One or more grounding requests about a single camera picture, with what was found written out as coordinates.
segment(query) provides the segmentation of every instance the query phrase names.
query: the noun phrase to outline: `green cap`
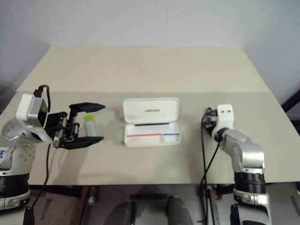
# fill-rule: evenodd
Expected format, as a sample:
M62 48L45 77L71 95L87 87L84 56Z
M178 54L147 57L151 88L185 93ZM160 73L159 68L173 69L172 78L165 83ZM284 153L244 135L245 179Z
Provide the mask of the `green cap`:
M92 114L87 114L84 116L84 122L94 121L94 117Z

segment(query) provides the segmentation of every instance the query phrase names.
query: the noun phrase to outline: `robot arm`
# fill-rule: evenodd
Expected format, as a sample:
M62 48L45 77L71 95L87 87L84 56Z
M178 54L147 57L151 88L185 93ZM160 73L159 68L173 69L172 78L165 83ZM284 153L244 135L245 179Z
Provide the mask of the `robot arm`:
M25 215L26 211L30 211L30 207L24 206L29 202L28 179L38 143L77 149L103 139L96 136L78 137L79 123L75 119L79 112L95 112L105 106L95 103L70 105L69 118L66 112L49 113L41 98L40 87L34 95L23 94L16 117L0 131L0 224L6 224L6 218L20 218L16 215ZM9 224L18 224L12 221L9 220Z
M264 180L264 153L258 144L233 129L232 105L208 109L204 128L232 159L235 188L231 224L271 225L269 195Z

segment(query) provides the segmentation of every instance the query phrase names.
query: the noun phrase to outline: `box lid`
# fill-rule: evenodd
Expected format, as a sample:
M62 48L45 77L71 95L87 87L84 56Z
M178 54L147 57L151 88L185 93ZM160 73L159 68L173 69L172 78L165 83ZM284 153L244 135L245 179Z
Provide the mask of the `box lid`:
M129 98L123 101L123 111L127 123L168 123L178 119L179 100L175 97Z

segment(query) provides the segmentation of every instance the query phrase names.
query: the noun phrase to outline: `open box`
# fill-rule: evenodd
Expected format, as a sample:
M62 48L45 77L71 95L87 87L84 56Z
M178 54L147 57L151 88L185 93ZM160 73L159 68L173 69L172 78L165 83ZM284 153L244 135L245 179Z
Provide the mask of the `open box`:
M181 142L179 100L168 98L132 98L123 101L124 143L127 147L175 145Z

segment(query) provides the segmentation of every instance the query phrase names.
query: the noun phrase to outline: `table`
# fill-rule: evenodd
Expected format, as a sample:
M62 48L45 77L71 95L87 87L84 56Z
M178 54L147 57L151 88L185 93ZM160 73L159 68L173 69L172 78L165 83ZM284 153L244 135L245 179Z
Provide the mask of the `table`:
M44 83L51 88L52 112L69 112L68 105L86 101L106 105L95 113L96 133L103 141L85 149L51 150L50 185L199 183L200 119L205 108L218 104L232 104L234 127L265 151L267 182L300 180L300 138L242 49L51 47L1 120L15 113L23 93ZM122 101L157 97L180 100L181 144L126 148ZM204 143L209 160L216 143L207 135ZM39 144L32 185L44 181L45 153L46 145ZM208 182L233 183L231 160L222 151Z

